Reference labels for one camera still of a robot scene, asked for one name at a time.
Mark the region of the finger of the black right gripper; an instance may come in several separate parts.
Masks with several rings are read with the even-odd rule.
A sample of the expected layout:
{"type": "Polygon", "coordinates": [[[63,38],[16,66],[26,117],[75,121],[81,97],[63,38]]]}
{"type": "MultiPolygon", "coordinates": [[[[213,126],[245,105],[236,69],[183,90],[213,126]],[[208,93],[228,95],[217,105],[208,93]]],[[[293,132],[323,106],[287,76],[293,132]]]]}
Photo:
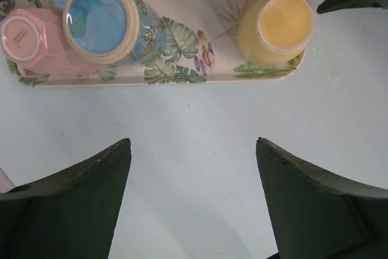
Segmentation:
{"type": "Polygon", "coordinates": [[[317,8],[318,14],[353,8],[387,9],[387,0],[325,0],[317,8]]]}

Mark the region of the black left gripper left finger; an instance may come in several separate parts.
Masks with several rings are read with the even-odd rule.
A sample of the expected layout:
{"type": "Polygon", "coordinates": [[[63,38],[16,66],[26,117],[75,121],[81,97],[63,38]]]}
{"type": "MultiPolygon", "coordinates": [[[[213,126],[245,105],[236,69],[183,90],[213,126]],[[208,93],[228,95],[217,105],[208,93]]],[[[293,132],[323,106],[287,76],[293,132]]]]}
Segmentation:
{"type": "Polygon", "coordinates": [[[1,194],[1,258],[108,258],[131,165],[128,138],[1,194]]]}

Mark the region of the yellow mug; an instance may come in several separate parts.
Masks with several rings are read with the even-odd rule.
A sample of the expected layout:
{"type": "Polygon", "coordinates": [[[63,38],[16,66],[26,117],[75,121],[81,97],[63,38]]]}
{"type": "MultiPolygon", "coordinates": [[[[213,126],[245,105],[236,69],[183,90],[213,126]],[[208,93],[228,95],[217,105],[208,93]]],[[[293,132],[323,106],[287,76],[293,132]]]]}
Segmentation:
{"type": "Polygon", "coordinates": [[[315,26],[308,0],[257,0],[239,23],[237,47],[251,63],[280,64],[306,49],[315,26]]]}

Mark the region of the leaf pattern serving tray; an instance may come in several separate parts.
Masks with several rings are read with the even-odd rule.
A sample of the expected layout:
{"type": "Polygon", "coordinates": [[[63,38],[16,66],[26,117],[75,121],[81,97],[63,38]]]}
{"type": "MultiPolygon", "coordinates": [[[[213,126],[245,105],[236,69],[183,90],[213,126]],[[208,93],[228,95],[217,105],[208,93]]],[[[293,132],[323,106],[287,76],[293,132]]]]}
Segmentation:
{"type": "Polygon", "coordinates": [[[120,86],[262,81],[294,73],[305,58],[274,66],[246,61],[236,46],[239,22],[256,0],[143,0],[163,17],[171,34],[159,58],[145,64],[109,65],[92,75],[24,73],[7,61],[12,76],[29,87],[120,86]]]}

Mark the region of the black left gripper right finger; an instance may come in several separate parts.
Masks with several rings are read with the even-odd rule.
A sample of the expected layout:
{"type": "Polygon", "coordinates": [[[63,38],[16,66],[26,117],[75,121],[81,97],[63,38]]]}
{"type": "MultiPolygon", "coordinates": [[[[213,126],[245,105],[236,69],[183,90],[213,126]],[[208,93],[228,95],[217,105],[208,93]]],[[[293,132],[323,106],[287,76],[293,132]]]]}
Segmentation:
{"type": "Polygon", "coordinates": [[[259,138],[273,258],[387,258],[387,190],[344,178],[259,138]]]}

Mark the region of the pink octagonal mug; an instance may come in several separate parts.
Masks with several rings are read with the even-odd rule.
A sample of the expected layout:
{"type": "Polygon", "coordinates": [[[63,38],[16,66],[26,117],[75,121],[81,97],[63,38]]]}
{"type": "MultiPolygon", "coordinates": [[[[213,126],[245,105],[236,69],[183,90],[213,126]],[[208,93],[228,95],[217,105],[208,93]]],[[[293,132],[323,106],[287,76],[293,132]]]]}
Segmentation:
{"type": "Polygon", "coordinates": [[[70,46],[62,18],[47,8],[18,8],[1,22],[4,55],[38,74],[92,75],[101,66],[80,57],[70,46]]]}

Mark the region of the blue butterfly mug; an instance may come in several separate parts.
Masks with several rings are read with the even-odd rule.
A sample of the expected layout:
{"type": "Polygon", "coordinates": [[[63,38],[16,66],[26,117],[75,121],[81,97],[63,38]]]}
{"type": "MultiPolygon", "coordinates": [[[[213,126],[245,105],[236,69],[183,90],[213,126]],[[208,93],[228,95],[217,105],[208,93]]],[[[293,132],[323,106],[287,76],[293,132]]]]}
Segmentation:
{"type": "Polygon", "coordinates": [[[143,0],[49,0],[72,49],[101,65],[141,64],[166,47],[167,27],[143,0]]]}

